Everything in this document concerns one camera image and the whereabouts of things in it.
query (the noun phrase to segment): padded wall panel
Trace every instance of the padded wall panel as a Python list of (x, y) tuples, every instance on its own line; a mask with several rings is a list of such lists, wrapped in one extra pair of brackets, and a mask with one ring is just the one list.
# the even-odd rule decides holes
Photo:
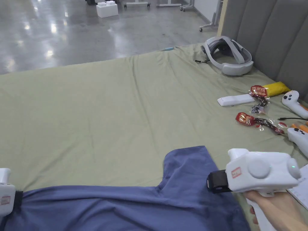
[(308, 102), (308, 18), (306, 17), (282, 66), (277, 81), (295, 88)]
[(264, 28), (277, 0), (249, 0), (237, 36), (237, 41), (254, 57)]
[(308, 101), (308, 0), (229, 0), (222, 35), (236, 39), (255, 66)]
[(222, 28), (222, 35), (237, 40), (238, 31), (242, 22), (242, 17), (246, 8), (247, 0), (229, 0), (225, 15), (225, 23)]

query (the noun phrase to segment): blue cloth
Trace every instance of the blue cloth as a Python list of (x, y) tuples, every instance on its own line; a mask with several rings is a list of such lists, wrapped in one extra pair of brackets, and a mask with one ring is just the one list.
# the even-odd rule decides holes
[(156, 187), (56, 186), (24, 193), (5, 230), (250, 230), (231, 193), (212, 194), (204, 146), (168, 153)]

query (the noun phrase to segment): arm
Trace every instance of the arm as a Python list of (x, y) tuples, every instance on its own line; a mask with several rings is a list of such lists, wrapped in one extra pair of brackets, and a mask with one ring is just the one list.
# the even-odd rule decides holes
[(277, 231), (308, 231), (307, 225), (287, 192), (278, 192), (274, 197), (263, 197), (256, 191), (244, 193), (262, 209), (268, 221)]

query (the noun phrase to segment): white wall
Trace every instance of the white wall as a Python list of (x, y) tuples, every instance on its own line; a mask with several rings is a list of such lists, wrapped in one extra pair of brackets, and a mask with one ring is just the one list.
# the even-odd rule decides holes
[(218, 0), (195, 0), (195, 8), (209, 21), (212, 21)]

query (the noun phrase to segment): vr headset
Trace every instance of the vr headset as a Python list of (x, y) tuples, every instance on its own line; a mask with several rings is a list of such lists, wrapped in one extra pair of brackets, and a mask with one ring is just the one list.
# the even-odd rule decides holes
[[(248, 73), (252, 66), (253, 61), (251, 54), (248, 50), (243, 48), (236, 41), (231, 40), (226, 36), (213, 37), (206, 40), (205, 45), (201, 46), (202, 50), (208, 56), (209, 61), (221, 69), (225, 75), (237, 76)], [(220, 53), (234, 57), (238, 64), (218, 63), (214, 60), (213, 56), (216, 50)]]

